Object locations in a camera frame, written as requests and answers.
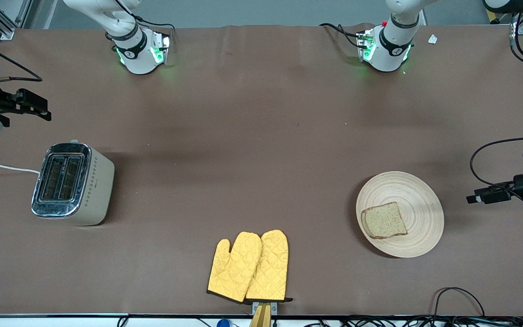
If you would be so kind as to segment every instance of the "bread slice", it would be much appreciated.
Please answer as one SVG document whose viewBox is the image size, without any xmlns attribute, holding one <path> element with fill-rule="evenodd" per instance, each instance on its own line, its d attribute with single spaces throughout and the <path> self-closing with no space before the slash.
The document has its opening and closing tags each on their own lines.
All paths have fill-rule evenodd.
<svg viewBox="0 0 523 327">
<path fill-rule="evenodd" d="M 407 234 L 407 228 L 405 228 L 399 205 L 396 202 L 368 208 L 362 212 L 360 218 L 363 228 L 370 238 L 382 240 L 395 235 Z"/>
</svg>

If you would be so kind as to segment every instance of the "toaster slot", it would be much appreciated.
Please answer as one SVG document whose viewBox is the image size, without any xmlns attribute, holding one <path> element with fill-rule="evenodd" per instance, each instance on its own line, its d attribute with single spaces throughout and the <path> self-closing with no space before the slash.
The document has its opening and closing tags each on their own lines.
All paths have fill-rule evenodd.
<svg viewBox="0 0 523 327">
<path fill-rule="evenodd" d="M 70 157 L 66 163 L 66 172 L 64 173 L 64 180 L 62 180 L 62 188 L 58 199 L 69 200 L 73 198 L 74 187 L 77 182 L 79 166 L 81 162 L 80 157 Z"/>
<path fill-rule="evenodd" d="M 56 189 L 58 188 L 58 181 L 62 173 L 62 166 L 64 165 L 64 158 L 54 157 L 50 161 L 48 171 L 45 174 L 45 186 L 41 191 L 41 199 L 54 199 Z"/>
</svg>

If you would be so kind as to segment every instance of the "blue object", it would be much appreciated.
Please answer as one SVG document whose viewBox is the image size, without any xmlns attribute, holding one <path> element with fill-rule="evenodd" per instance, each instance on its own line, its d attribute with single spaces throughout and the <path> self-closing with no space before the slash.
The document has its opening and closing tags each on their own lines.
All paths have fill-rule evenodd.
<svg viewBox="0 0 523 327">
<path fill-rule="evenodd" d="M 221 319 L 217 322 L 217 327 L 231 327 L 231 323 L 227 319 Z"/>
</svg>

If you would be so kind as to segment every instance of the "yellow oven mitt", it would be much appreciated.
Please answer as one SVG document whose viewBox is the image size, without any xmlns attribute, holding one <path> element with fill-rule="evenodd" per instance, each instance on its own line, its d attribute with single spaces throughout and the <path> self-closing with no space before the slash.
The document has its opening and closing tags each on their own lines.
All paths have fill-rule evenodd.
<svg viewBox="0 0 523 327">
<path fill-rule="evenodd" d="M 248 300 L 284 301 L 288 275 L 288 239 L 281 230 L 270 230 L 261 237 L 263 247 Z"/>
<path fill-rule="evenodd" d="M 261 252 L 262 240 L 254 233 L 241 232 L 231 251 L 229 240 L 221 240 L 213 257 L 207 292 L 243 302 Z"/>
</svg>

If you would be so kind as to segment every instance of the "toaster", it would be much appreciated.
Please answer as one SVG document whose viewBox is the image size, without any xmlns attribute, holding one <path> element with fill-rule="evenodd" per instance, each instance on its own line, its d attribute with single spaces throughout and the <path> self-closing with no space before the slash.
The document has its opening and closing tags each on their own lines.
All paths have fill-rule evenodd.
<svg viewBox="0 0 523 327">
<path fill-rule="evenodd" d="M 31 211 L 40 218 L 93 226 L 106 217 L 114 164 L 73 140 L 52 145 L 42 163 Z"/>
</svg>

